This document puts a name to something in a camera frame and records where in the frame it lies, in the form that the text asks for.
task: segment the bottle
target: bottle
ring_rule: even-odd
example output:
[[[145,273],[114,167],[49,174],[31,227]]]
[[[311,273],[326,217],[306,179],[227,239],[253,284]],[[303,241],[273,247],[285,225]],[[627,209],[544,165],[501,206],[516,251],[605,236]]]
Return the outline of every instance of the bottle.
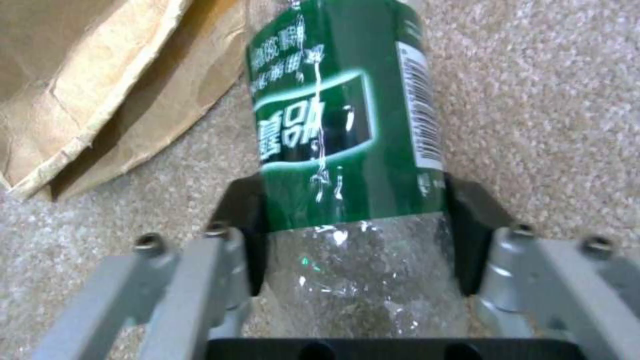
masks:
[[[467,332],[416,3],[248,1],[277,336]]]

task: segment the paper bag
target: paper bag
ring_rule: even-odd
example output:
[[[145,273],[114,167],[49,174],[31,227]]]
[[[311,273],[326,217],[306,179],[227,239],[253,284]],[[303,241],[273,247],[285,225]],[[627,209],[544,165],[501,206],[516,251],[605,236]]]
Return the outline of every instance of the paper bag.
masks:
[[[147,161],[206,113],[244,67],[243,6],[236,0],[193,0],[92,147],[51,183],[54,199],[89,190]]]
[[[90,146],[190,0],[0,2],[0,182],[29,197]]]

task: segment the screw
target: screw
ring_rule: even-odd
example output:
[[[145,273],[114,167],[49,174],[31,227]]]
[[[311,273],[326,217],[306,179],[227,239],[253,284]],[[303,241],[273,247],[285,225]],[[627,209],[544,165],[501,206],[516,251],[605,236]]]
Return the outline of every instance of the screw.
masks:
[[[582,241],[582,253],[596,260],[607,260],[613,256],[613,242],[603,236],[592,235]]]
[[[225,238],[229,231],[229,226],[226,222],[214,221],[204,231],[206,238]]]
[[[516,222],[511,225],[510,229],[511,235],[514,238],[534,238],[536,236],[534,234],[533,226],[529,224]]]
[[[165,250],[162,236],[158,233],[148,233],[136,239],[133,250],[140,255],[150,258],[162,254]]]

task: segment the beige carpet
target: beige carpet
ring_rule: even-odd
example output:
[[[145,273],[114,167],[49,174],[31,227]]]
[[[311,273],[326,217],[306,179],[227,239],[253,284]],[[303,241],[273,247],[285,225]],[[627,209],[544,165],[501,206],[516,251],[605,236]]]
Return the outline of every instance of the beige carpet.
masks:
[[[635,1],[425,1],[448,169],[545,236],[640,248],[640,10]],[[237,86],[127,176],[61,204],[0,195],[0,358],[26,358],[99,259],[158,231],[194,237],[257,168]],[[238,161],[250,158],[253,161]],[[248,332],[269,332],[259,307]],[[128,332],[113,358],[134,358]]]

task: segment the metal arm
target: metal arm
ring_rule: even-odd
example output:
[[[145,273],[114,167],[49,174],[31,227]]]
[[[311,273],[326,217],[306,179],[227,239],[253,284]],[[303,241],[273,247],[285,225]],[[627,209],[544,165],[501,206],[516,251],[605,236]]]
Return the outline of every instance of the metal arm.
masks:
[[[201,359],[207,342],[238,337],[250,312],[244,240],[219,227],[179,255],[156,234],[106,258],[33,358],[104,359],[126,320],[149,322],[141,359]]]
[[[575,342],[589,359],[640,357],[640,263],[612,256],[601,238],[537,239],[495,232],[476,312],[495,334]]]

